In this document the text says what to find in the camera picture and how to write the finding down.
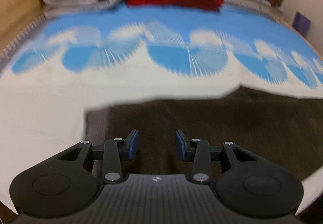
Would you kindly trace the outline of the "dark brown corduroy pants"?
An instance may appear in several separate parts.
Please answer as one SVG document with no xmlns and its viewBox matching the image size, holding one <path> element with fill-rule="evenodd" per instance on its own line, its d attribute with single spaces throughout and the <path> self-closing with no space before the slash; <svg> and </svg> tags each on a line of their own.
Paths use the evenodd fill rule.
<svg viewBox="0 0 323 224">
<path fill-rule="evenodd" d="M 322 100 L 297 99 L 240 87 L 219 99 L 160 99 L 110 105 L 85 114 L 85 138 L 93 145 L 139 131 L 133 162 L 124 174 L 188 174 L 175 146 L 180 129 L 211 145 L 231 141 L 297 176 L 322 166 Z"/>
</svg>

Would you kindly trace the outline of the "blue white patterned bedsheet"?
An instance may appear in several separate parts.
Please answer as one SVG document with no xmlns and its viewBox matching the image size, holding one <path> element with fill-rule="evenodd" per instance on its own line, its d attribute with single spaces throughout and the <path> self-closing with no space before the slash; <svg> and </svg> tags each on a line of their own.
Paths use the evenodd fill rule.
<svg viewBox="0 0 323 224">
<path fill-rule="evenodd" d="M 85 110 L 238 86 L 322 97 L 322 60 L 295 32 L 244 8 L 172 6 L 38 19 L 1 55 L 1 201 L 20 172 L 80 142 Z"/>
</svg>

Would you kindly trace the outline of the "purple box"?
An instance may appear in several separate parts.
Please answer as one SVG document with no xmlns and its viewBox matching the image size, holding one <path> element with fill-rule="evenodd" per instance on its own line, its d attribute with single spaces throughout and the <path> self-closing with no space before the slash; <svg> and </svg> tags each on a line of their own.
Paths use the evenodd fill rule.
<svg viewBox="0 0 323 224">
<path fill-rule="evenodd" d="M 299 12 L 296 12 L 292 27 L 303 37 L 308 35 L 310 29 L 311 21 L 306 16 L 302 15 Z"/>
</svg>

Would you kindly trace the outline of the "wooden bed headboard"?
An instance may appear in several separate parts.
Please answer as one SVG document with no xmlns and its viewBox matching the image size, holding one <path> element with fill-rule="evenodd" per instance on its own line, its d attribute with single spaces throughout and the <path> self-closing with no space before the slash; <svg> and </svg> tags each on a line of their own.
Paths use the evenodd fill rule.
<svg viewBox="0 0 323 224">
<path fill-rule="evenodd" d="M 41 14 L 41 0 L 1 0 L 1 49 Z"/>
</svg>

